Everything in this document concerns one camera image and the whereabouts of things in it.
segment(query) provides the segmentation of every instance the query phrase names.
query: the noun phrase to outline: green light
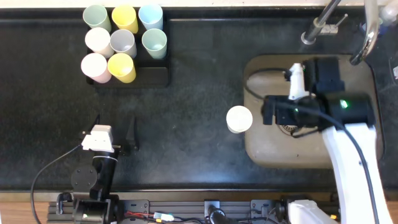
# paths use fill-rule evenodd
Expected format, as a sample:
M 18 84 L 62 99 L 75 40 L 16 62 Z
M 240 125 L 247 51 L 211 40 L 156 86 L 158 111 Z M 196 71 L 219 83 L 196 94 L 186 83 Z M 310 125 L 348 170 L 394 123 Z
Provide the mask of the green light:
M 340 105 L 341 105 L 341 108 L 343 108 L 343 109 L 348 107 L 348 103 L 345 100 L 340 100 Z

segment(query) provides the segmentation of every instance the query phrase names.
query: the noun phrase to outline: pink cup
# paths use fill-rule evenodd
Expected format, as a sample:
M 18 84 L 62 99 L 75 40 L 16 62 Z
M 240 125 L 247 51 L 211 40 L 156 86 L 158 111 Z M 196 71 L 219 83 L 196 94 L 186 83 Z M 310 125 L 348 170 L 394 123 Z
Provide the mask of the pink cup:
M 106 83 L 112 78 L 112 75 L 108 71 L 106 59 L 98 53 L 86 55 L 81 61 L 81 70 L 85 75 L 98 83 Z

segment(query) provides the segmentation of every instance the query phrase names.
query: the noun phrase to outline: sink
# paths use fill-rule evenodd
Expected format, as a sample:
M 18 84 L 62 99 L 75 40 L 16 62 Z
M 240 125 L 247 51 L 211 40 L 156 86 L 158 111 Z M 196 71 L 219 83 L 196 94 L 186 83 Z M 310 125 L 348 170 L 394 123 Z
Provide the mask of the sink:
M 338 57 L 340 78 L 345 82 L 346 91 L 366 92 L 372 100 L 376 116 L 376 155 L 383 154 L 383 141 L 379 119 L 374 76 L 365 62 L 357 66 L 349 63 L 350 55 L 261 55 L 250 60 L 244 69 L 244 77 L 261 68 L 290 68 L 293 63 L 303 62 L 314 57 Z M 248 86 L 256 93 L 265 95 L 289 95 L 290 83 L 280 72 L 266 72 L 253 75 Z M 253 124 L 245 132 L 245 146 L 249 157 L 258 165 L 276 168 L 331 168 L 326 147 L 321 134 L 315 133 L 294 139 L 288 134 L 290 127 L 263 125 L 261 106 L 263 102 L 244 90 L 244 106 L 253 115 Z

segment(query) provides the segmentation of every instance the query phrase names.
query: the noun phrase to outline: wooden floor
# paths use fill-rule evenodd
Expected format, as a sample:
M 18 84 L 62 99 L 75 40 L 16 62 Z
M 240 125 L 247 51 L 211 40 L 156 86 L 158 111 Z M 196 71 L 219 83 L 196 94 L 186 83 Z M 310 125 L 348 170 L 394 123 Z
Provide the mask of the wooden floor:
M 394 223 L 398 223 L 398 202 L 388 202 L 391 218 Z M 36 211 L 41 223 L 46 223 L 47 202 L 35 203 Z M 0 203 L 0 224 L 35 224 L 35 220 L 30 209 L 29 202 L 4 202 Z

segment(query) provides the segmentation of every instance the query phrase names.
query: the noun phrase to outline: faucet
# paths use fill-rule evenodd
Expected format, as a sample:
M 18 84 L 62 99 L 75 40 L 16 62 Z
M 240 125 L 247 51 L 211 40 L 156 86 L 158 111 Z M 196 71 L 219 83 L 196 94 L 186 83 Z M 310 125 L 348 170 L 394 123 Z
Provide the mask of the faucet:
M 304 32 L 301 40 L 304 44 L 314 44 L 317 36 L 321 33 L 326 26 L 326 20 L 330 17 L 331 13 L 336 9 L 341 0 L 331 0 L 331 2 L 322 11 L 319 17 L 313 20 L 313 24 L 308 31 Z M 377 35 L 379 33 L 379 10 L 376 0 L 364 0 L 365 14 L 366 14 L 366 33 L 365 40 L 362 47 L 349 59 L 352 65 L 357 65 L 363 61 L 366 56 L 372 51 L 376 43 Z M 342 22 L 333 25 L 335 28 Z

